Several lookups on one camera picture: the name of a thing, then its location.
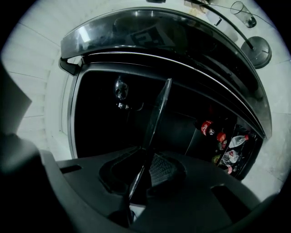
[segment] soda bottle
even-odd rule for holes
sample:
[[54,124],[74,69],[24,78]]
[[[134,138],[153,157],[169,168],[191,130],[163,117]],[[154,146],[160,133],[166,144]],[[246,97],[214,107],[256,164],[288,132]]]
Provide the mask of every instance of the soda bottle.
[[242,145],[245,141],[249,140],[249,136],[236,136],[231,139],[231,142],[229,143],[229,148],[234,148]]
[[220,127],[212,121],[199,121],[195,122],[195,127],[199,129],[205,136],[216,138],[218,141],[223,142],[226,134],[223,133]]

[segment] refrigerator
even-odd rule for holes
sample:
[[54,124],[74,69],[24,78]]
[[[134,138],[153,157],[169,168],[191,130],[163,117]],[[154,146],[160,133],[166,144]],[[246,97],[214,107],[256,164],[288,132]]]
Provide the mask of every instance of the refrigerator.
[[[68,62],[76,56],[79,64]],[[271,137],[270,107],[254,66],[226,35],[184,13],[131,8],[98,16],[61,41],[60,68],[73,79],[68,105],[73,160],[57,164],[89,205],[120,225],[123,215],[117,209],[131,190],[130,204],[145,207],[149,198],[154,202],[185,183],[201,187],[198,171],[207,180],[219,167],[230,182],[241,181]],[[207,122],[215,126],[213,132],[204,131]],[[248,140],[230,148],[236,136]],[[211,180],[203,185],[215,194],[213,187],[222,185]],[[142,187],[135,187],[139,182]],[[247,209],[257,205],[250,194],[237,191],[240,187],[228,188]],[[236,208],[247,212],[239,204]],[[198,214],[213,223],[209,231],[229,224],[216,209],[213,215]],[[161,214],[160,230],[167,214]],[[192,224],[190,217],[177,221]],[[133,229],[151,231],[143,218]]]

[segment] coca-cola bottle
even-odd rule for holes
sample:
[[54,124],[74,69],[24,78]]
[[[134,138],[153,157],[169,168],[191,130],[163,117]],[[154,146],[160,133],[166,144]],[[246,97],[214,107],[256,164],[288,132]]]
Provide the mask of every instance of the coca-cola bottle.
[[223,142],[226,138],[226,134],[222,132],[222,127],[213,121],[196,120],[194,125],[207,137],[216,138],[220,142]]

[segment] white tile floor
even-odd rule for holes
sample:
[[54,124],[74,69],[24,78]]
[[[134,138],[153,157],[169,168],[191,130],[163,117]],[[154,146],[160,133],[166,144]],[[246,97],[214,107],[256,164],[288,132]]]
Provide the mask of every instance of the white tile floor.
[[[271,20],[253,0],[241,0],[248,10]],[[231,7],[235,0],[215,0],[213,4]],[[242,181],[254,194],[264,200],[280,191],[291,168],[291,56],[280,33],[271,25],[255,16],[257,25],[247,28],[229,9],[218,9],[228,17],[247,38],[261,36],[272,49],[270,63],[257,73],[265,88],[272,116],[272,137],[266,141],[249,174]],[[236,42],[241,46],[243,39]]]

